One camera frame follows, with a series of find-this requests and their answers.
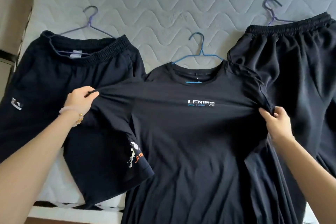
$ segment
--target white bedding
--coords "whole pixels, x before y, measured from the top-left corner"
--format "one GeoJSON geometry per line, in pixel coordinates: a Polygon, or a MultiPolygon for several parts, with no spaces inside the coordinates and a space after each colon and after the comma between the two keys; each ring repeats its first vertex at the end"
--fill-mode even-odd
{"type": "MultiPolygon", "coordinates": [[[[336,15],[336,0],[279,1],[283,7],[276,7],[275,12],[282,19],[302,20],[325,11],[336,15]]],[[[95,16],[93,25],[115,37],[126,34],[139,49],[147,72],[185,55],[196,54],[200,37],[188,41],[191,33],[196,31],[205,35],[205,53],[226,58],[227,51],[247,26],[265,25],[269,21],[270,15],[262,8],[262,2],[263,0],[35,0],[21,53],[43,30],[59,33],[83,26],[91,10],[85,15],[82,9],[95,5],[99,8],[99,13],[95,16]]],[[[106,37],[93,29],[72,32],[66,36],[78,39],[106,37]]],[[[189,68],[210,68],[219,62],[216,58],[198,57],[187,58],[178,64],[189,68]]],[[[122,208],[122,198],[105,201],[101,203],[101,208],[116,211],[118,208],[107,207],[122,208]]],[[[38,199],[63,207],[65,206],[61,203],[84,202],[62,154],[52,167],[38,199]]]]}

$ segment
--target elastic waistband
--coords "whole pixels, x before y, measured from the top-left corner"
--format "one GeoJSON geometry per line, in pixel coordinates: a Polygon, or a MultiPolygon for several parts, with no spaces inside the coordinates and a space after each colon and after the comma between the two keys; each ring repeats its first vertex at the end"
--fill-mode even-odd
{"type": "Polygon", "coordinates": [[[251,25],[246,29],[245,33],[292,35],[300,32],[315,30],[319,27],[326,26],[333,22],[335,21],[331,18],[331,16],[327,12],[324,12],[322,14],[319,14],[306,20],[283,25],[276,25],[276,26],[251,25]]]}
{"type": "Polygon", "coordinates": [[[47,44],[50,53],[54,58],[64,63],[74,65],[91,65],[105,62],[132,46],[126,35],[122,35],[118,38],[109,37],[103,39],[80,40],[57,35],[46,30],[41,33],[40,39],[47,44]],[[72,59],[67,55],[59,54],[57,52],[59,49],[98,51],[91,53],[87,57],[72,59]]]}

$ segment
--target bed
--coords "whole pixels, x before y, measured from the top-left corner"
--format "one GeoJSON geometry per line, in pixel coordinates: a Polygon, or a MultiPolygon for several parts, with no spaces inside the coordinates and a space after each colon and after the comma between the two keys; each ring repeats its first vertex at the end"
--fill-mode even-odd
{"type": "MultiPolygon", "coordinates": [[[[328,11],[336,16],[336,0],[278,0],[272,5],[281,19],[302,20],[328,11]]],[[[90,15],[82,10],[99,8],[92,24],[111,35],[126,34],[141,53],[146,71],[164,63],[198,54],[200,37],[188,40],[193,32],[205,36],[204,52],[226,58],[247,26],[266,25],[270,14],[262,8],[263,0],[34,0],[31,17],[23,38],[20,57],[29,43],[43,30],[64,32],[85,25],[90,15]]],[[[70,38],[106,37],[93,29],[75,31],[70,38]]],[[[210,57],[187,58],[179,62],[188,68],[211,68],[220,63],[210,57]]],[[[62,152],[53,165],[30,216],[86,223],[120,223],[124,195],[102,202],[93,210],[79,210],[84,203],[68,170],[62,152]]],[[[317,223],[308,208],[305,222],[317,223]]]]}

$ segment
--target wall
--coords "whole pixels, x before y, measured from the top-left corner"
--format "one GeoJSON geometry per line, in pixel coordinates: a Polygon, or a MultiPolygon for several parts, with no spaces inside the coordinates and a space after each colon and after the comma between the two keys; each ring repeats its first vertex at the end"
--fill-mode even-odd
{"type": "Polygon", "coordinates": [[[0,0],[0,49],[17,54],[33,0],[0,0]]]}

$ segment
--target human arm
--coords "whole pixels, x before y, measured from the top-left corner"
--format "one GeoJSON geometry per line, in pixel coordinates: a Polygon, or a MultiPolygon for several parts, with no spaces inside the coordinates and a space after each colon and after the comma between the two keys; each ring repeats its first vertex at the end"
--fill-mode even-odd
{"type": "Polygon", "coordinates": [[[86,86],[70,93],[64,106],[75,106],[78,111],[64,111],[0,164],[0,224],[24,223],[65,138],[79,119],[79,111],[86,114],[99,95],[94,92],[85,98],[92,90],[86,86]]]}
{"type": "Polygon", "coordinates": [[[275,116],[260,108],[276,151],[284,159],[320,224],[335,223],[336,179],[295,140],[282,107],[275,116]]]}

